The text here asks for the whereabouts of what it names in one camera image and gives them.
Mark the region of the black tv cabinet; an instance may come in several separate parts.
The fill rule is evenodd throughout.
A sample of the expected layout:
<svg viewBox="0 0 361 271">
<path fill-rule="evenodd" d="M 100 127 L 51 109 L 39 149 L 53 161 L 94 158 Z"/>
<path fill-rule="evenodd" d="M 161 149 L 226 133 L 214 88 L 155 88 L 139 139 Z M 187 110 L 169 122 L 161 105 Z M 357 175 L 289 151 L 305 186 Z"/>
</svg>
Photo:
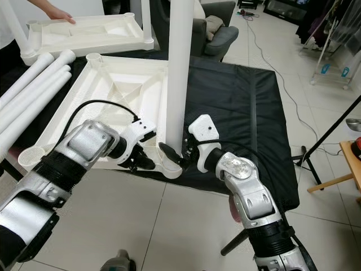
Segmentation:
<svg viewBox="0 0 361 271">
<path fill-rule="evenodd" d="M 298 25 L 303 21 L 309 0 L 263 0 L 263 12 Z"/>
</svg>

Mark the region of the person left hand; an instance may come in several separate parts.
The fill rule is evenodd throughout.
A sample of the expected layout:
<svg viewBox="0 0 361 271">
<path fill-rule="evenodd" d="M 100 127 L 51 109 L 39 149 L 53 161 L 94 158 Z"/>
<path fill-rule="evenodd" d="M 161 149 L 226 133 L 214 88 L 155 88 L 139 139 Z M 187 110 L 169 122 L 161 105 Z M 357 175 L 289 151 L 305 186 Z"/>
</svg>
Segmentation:
<svg viewBox="0 0 361 271">
<path fill-rule="evenodd" d="M 70 16 L 69 13 L 60 10 L 57 7 L 54 6 L 49 6 L 44 8 L 44 13 L 46 13 L 46 15 L 51 19 L 51 20 L 65 20 L 68 23 L 71 23 L 72 25 L 75 25 L 76 21 L 74 20 L 74 18 L 72 18 L 72 16 Z"/>
</svg>

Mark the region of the beige folded blanket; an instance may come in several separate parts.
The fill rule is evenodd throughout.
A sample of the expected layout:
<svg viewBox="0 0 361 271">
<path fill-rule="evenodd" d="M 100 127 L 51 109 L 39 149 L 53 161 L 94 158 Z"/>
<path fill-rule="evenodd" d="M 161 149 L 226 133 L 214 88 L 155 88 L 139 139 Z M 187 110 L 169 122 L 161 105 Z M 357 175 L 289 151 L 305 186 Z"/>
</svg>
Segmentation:
<svg viewBox="0 0 361 271">
<path fill-rule="evenodd" d="M 205 18 L 206 21 L 206 39 L 212 41 L 215 33 L 219 31 L 221 27 L 225 26 L 224 21 L 219 16 L 210 15 Z"/>
</svg>

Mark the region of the grey robot left leg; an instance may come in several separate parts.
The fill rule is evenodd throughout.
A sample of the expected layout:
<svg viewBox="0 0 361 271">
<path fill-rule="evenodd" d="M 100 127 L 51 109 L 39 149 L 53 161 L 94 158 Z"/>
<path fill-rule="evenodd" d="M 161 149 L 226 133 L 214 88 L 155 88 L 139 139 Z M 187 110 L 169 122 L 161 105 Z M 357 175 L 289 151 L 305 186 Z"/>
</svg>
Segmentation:
<svg viewBox="0 0 361 271">
<path fill-rule="evenodd" d="M 101 266 L 100 271 L 137 271 L 137 266 L 127 250 L 119 250 L 116 256 Z"/>
</svg>

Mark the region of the black stand pole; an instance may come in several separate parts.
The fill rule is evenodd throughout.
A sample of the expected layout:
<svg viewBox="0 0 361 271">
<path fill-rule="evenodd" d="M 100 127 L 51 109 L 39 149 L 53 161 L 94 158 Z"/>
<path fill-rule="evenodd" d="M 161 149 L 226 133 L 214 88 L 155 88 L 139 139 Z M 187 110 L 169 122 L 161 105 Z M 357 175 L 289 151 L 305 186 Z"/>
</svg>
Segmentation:
<svg viewBox="0 0 361 271">
<path fill-rule="evenodd" d="M 351 114 L 351 112 L 356 108 L 356 106 L 359 105 L 359 103 L 361 103 L 361 94 L 359 94 L 358 97 L 353 101 L 353 103 L 350 106 L 348 106 L 345 112 L 343 112 L 343 114 L 341 114 L 341 116 L 338 117 L 338 119 L 336 119 L 336 121 L 333 122 L 332 125 L 330 125 L 330 127 L 322 135 L 322 137 L 320 137 L 320 139 L 317 139 L 317 142 L 315 142 L 315 144 L 312 147 L 310 147 L 309 150 L 307 150 L 300 156 L 296 156 L 295 158 L 292 158 L 292 160 L 296 160 L 296 165 L 300 166 L 302 165 L 302 163 L 310 160 L 310 155 L 315 150 L 317 150 L 318 147 L 320 147 L 320 145 L 322 145 L 325 142 L 325 140 L 332 134 L 334 130 L 336 130 L 336 128 L 338 128 L 341 125 L 342 122 L 345 121 L 346 117 Z"/>
</svg>

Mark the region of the person torso white shirt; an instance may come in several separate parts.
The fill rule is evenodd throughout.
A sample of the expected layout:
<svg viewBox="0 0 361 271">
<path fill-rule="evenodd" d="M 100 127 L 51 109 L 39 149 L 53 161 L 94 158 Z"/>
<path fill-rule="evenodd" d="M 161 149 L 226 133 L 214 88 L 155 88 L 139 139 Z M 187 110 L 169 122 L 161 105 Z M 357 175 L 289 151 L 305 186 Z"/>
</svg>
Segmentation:
<svg viewBox="0 0 361 271">
<path fill-rule="evenodd" d="M 28 37 L 10 5 L 10 0 L 0 0 L 0 16 L 0 49 L 7 47 L 11 41 L 15 41 L 21 50 L 26 49 Z"/>
</svg>

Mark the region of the dark hanging clothes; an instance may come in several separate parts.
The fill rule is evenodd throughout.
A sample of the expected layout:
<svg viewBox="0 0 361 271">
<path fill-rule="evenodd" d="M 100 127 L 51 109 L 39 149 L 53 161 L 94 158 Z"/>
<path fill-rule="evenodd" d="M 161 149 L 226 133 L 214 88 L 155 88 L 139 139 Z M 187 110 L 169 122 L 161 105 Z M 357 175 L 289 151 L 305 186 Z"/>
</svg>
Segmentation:
<svg viewBox="0 0 361 271">
<path fill-rule="evenodd" d="M 322 47 L 331 38 L 350 51 L 361 50 L 361 0 L 304 0 L 306 13 L 296 35 L 301 43 L 313 38 Z"/>
</svg>

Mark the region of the white plastic table top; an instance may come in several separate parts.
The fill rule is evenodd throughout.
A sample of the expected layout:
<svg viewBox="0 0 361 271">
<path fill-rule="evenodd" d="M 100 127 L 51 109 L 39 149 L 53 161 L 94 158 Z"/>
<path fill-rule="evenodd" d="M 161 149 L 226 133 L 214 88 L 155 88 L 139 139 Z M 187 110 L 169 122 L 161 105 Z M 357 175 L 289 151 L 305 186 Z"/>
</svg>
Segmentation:
<svg viewBox="0 0 361 271">
<path fill-rule="evenodd" d="M 29 171 L 61 137 L 65 125 L 98 120 L 121 132 L 137 115 L 156 126 L 156 135 L 142 147 L 155 161 L 149 177 L 176 179 L 182 169 L 159 148 L 166 142 L 168 60 L 159 56 L 118 57 L 93 53 L 72 63 L 70 86 L 63 87 L 30 125 L 31 134 L 21 135 L 33 145 L 11 149 L 16 162 Z"/>
<path fill-rule="evenodd" d="M 29 21 L 29 51 L 20 56 L 32 65 L 45 53 L 58 57 L 62 51 L 75 56 L 154 49 L 154 39 L 147 38 L 134 13 L 123 15 L 78 16 L 73 25 L 65 20 Z"/>
</svg>

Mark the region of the black table leg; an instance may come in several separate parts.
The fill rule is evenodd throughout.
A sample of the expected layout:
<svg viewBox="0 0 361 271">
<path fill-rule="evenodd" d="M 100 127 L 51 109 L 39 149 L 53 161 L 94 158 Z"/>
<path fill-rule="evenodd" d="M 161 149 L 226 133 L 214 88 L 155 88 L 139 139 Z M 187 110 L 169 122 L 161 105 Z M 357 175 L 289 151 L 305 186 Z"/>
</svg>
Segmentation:
<svg viewBox="0 0 361 271">
<path fill-rule="evenodd" d="M 235 248 L 237 248 L 239 245 L 241 245 L 243 242 L 245 242 L 248 239 L 248 233 L 246 229 L 242 230 L 236 237 L 234 237 L 231 241 L 229 241 L 220 251 L 220 255 L 227 256 L 228 253 L 233 251 Z"/>
</svg>

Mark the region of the metal bowl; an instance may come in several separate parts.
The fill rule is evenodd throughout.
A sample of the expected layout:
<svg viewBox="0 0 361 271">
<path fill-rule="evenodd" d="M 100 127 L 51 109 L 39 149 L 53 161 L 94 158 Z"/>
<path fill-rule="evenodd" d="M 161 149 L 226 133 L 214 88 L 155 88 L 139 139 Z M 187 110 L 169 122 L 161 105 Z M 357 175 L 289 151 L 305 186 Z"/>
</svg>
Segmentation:
<svg viewBox="0 0 361 271">
<path fill-rule="evenodd" d="M 349 132 L 361 133 L 361 119 L 345 119 L 345 125 Z"/>
</svg>

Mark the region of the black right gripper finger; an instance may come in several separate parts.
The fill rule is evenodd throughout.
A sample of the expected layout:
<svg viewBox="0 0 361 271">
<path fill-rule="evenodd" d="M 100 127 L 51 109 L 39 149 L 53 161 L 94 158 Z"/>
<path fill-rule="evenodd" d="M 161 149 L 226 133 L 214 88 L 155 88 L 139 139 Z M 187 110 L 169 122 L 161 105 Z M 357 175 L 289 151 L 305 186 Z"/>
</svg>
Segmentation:
<svg viewBox="0 0 361 271">
<path fill-rule="evenodd" d="M 165 142 L 159 142 L 159 148 L 168 160 L 172 161 L 176 165 L 183 165 L 183 158 L 178 155 L 178 153 L 175 152 L 175 150 L 170 147 L 170 145 L 165 144 Z"/>
</svg>

